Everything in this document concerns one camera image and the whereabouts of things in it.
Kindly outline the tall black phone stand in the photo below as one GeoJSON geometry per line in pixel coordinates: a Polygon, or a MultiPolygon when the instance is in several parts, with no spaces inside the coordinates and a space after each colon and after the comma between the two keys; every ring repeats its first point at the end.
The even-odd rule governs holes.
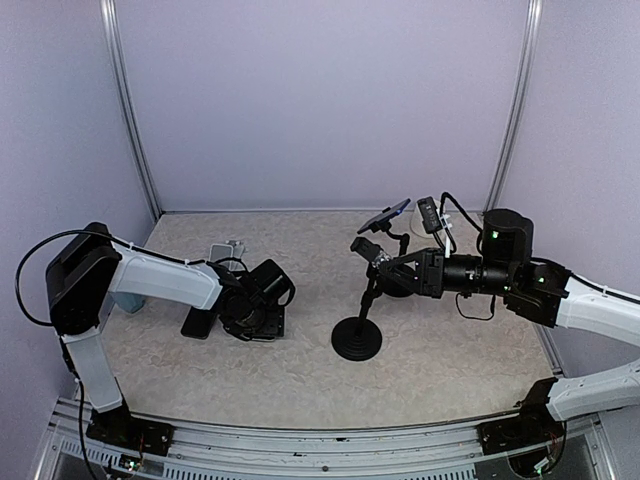
{"type": "Polygon", "coordinates": [[[368,313],[374,300],[382,295],[378,284],[378,265],[388,255],[378,244],[361,236],[353,241],[350,249],[368,262],[368,283],[361,297],[358,315],[345,318],[334,326],[331,345],[340,357],[353,362],[363,362],[373,358],[382,346],[381,330],[368,319],[368,313]]]}

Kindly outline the black smartphone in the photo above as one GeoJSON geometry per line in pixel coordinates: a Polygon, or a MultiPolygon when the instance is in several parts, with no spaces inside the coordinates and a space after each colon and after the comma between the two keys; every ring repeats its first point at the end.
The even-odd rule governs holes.
{"type": "Polygon", "coordinates": [[[180,333],[187,338],[206,340],[209,337],[216,314],[211,310],[191,308],[181,327],[180,333]]]}

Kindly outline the white folding phone stand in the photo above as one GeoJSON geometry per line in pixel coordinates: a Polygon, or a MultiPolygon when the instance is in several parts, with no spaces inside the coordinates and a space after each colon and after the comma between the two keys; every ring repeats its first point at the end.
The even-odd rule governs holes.
{"type": "Polygon", "coordinates": [[[240,261],[245,250],[245,244],[240,240],[214,243],[209,250],[209,261],[220,264],[230,271],[239,271],[243,269],[240,261]]]}

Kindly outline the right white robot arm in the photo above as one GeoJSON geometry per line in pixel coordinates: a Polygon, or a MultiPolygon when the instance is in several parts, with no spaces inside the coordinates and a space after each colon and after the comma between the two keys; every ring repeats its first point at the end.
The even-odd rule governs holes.
{"type": "MultiPolygon", "coordinates": [[[[445,256],[423,249],[392,258],[378,246],[366,258],[414,294],[439,298],[446,291],[500,297],[507,310],[533,323],[589,331],[627,344],[639,343],[639,299],[597,285],[566,267],[532,255],[533,223],[509,209],[485,214],[481,253],[445,256]]],[[[639,402],[639,364],[577,378],[536,382],[513,419],[511,433],[535,442],[554,421],[639,402]]]]}

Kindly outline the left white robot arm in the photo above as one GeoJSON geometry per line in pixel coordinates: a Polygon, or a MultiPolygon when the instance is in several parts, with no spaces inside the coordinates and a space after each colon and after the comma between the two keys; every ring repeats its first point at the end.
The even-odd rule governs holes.
{"type": "Polygon", "coordinates": [[[283,334],[284,310],[296,288],[267,259],[253,269],[235,257],[181,260],[142,249],[93,222],[71,232],[71,242],[46,269],[49,318],[84,387],[102,430],[121,445],[140,434],[103,348],[100,311],[109,295],[152,297],[188,306],[183,336],[205,339],[216,322],[242,340],[283,334]]]}

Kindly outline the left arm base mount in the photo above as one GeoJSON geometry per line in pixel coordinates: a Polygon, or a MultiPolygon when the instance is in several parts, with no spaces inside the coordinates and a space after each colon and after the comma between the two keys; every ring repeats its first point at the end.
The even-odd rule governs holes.
{"type": "Polygon", "coordinates": [[[86,435],[91,440],[110,446],[165,457],[174,431],[174,427],[168,423],[131,417],[124,422],[100,423],[92,420],[86,435]]]}

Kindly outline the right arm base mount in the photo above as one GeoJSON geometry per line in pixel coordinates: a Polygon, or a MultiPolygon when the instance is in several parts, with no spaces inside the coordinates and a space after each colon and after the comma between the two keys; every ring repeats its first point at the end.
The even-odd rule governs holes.
{"type": "Polygon", "coordinates": [[[508,452],[562,437],[566,427],[548,413],[528,412],[477,426],[484,455],[508,452]]]}

